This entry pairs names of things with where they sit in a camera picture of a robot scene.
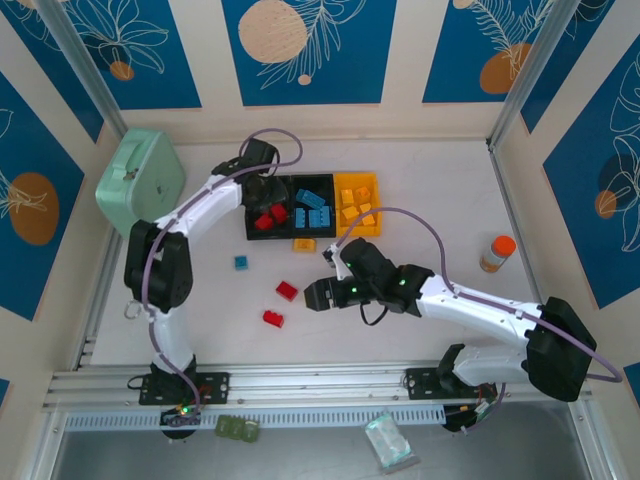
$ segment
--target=blue block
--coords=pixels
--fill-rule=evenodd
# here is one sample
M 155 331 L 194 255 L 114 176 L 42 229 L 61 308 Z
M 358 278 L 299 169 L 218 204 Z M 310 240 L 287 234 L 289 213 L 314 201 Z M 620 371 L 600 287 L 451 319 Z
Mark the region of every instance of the blue block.
M 325 204 L 324 198 L 302 188 L 298 190 L 298 193 L 296 193 L 296 200 L 315 210 L 320 210 Z
M 331 214 L 329 213 L 329 207 L 322 207 L 320 209 L 320 225 L 322 227 L 331 226 Z
M 296 228 L 304 228 L 306 223 L 307 219 L 304 208 L 296 208 Z
M 236 265 L 236 270 L 248 270 L 249 269 L 249 262 L 248 262 L 246 256 L 240 255 L 238 257 L 235 257 L 234 261 L 235 261 L 235 265 Z
M 322 227 L 322 214 L 320 210 L 309 210 L 309 226 L 311 228 Z

